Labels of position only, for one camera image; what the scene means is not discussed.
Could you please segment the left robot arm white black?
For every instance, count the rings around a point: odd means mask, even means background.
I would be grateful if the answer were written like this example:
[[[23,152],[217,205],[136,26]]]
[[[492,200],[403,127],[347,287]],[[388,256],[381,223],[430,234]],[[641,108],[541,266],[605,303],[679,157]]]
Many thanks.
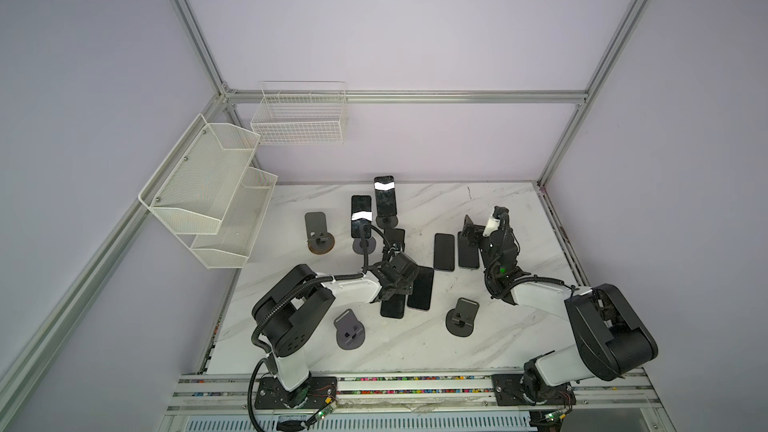
[[[351,274],[318,274],[299,264],[253,306],[251,343],[265,353],[282,388],[293,392],[310,377],[303,347],[334,307],[408,295],[418,273],[419,265],[403,252],[381,263],[364,262]]]

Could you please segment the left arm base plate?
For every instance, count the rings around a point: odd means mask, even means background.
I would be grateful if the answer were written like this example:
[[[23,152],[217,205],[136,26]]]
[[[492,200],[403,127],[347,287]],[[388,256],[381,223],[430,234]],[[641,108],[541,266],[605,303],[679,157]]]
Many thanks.
[[[335,377],[310,376],[293,391],[283,388],[277,378],[264,377],[254,393],[256,410],[319,409],[337,393],[338,380]]]

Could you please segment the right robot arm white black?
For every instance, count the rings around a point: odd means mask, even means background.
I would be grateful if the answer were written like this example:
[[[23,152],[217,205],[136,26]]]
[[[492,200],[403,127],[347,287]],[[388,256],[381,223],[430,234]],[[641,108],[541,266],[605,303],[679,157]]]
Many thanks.
[[[610,382],[658,356],[655,339],[616,286],[579,287],[523,271],[507,208],[496,206],[484,225],[466,217],[459,236],[479,251],[491,298],[543,311],[570,326],[572,345],[524,364],[520,400],[543,405],[562,395],[572,382],[590,378]]]

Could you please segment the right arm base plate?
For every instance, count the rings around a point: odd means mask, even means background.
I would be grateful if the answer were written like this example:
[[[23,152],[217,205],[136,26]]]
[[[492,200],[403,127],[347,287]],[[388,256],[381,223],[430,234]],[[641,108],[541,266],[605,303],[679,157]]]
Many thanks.
[[[572,406],[576,402],[568,383],[550,386],[532,373],[494,374],[491,380],[498,406]]]

